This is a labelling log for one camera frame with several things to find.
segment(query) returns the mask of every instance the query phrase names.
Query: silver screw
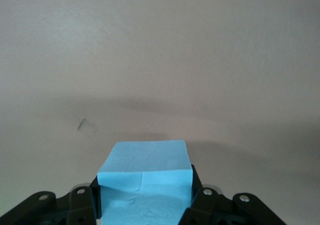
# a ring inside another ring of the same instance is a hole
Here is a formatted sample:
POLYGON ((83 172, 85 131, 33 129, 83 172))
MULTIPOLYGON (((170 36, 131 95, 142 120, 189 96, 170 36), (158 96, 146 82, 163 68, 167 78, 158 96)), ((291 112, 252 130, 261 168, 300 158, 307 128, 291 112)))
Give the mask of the silver screw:
POLYGON ((205 190, 203 190, 203 193, 204 193, 205 195, 212 195, 212 191, 211 191, 210 189, 205 189, 205 190))
POLYGON ((86 190, 84 190, 84 189, 82 188, 82 189, 79 189, 78 191, 76 191, 76 193, 77 193, 77 194, 83 194, 83 193, 85 193, 85 191, 86 191, 86 190))
POLYGON ((239 198, 242 202, 245 202, 245 203, 250 201, 250 198, 246 195, 241 195, 239 198))
POLYGON ((45 200, 47 198, 48 198, 48 195, 42 195, 38 199, 41 201, 41 200, 45 200))

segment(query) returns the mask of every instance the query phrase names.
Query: gray surface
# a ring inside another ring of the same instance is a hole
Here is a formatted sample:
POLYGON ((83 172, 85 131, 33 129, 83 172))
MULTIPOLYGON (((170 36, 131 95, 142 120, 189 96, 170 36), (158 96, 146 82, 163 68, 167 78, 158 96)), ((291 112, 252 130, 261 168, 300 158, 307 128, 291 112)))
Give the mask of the gray surface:
POLYGON ((0 0, 0 214, 90 182, 117 141, 183 139, 203 183, 318 225, 319 11, 320 0, 0 0))

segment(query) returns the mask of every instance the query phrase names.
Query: blue block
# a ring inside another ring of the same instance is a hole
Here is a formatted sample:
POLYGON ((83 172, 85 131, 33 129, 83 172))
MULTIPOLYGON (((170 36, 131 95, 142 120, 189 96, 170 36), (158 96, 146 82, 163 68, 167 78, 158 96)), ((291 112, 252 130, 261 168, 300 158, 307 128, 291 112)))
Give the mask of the blue block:
POLYGON ((177 225, 191 205, 183 140, 118 142, 97 177, 102 225, 177 225))

